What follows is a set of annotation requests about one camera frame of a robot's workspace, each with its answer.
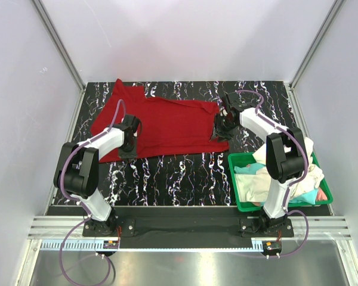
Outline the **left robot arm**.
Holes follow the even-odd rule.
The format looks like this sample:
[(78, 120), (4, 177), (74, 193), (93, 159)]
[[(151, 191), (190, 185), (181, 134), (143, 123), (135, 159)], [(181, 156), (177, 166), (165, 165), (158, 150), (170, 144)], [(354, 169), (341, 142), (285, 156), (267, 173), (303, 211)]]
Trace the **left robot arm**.
[(118, 151), (122, 160), (137, 158), (138, 129), (141, 121), (127, 114), (120, 124), (112, 123), (98, 135), (80, 143), (63, 144), (54, 174), (54, 186), (88, 215), (85, 226), (104, 236), (119, 229), (115, 210), (98, 190), (100, 160)]

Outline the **red t shirt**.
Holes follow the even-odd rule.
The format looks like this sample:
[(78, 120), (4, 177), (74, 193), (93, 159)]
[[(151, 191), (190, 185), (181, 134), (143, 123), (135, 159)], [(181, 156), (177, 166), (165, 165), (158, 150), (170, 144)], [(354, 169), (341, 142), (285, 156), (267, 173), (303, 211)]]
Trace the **red t shirt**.
[(142, 131), (137, 139), (137, 157), (220, 153), (229, 149), (228, 142), (212, 140), (214, 119), (219, 112), (215, 102), (148, 98), (143, 86), (126, 86), (117, 80), (110, 99), (91, 125), (92, 135), (109, 126), (119, 100), (126, 112), (141, 120)]

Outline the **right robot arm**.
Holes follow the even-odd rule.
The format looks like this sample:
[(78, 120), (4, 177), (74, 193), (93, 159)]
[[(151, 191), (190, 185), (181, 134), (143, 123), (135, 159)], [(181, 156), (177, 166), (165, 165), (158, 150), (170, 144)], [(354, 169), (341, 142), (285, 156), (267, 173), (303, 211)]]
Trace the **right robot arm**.
[(278, 235), (289, 216), (290, 187), (307, 175), (308, 156), (304, 135), (299, 128), (288, 128), (269, 119), (260, 111), (263, 96), (254, 91), (250, 93), (260, 97), (259, 104), (243, 103), (238, 92), (225, 92), (221, 96), (223, 107), (215, 116), (211, 140), (229, 141), (233, 130), (241, 126), (266, 142), (265, 166), (271, 177), (268, 197), (259, 217), (240, 232)]

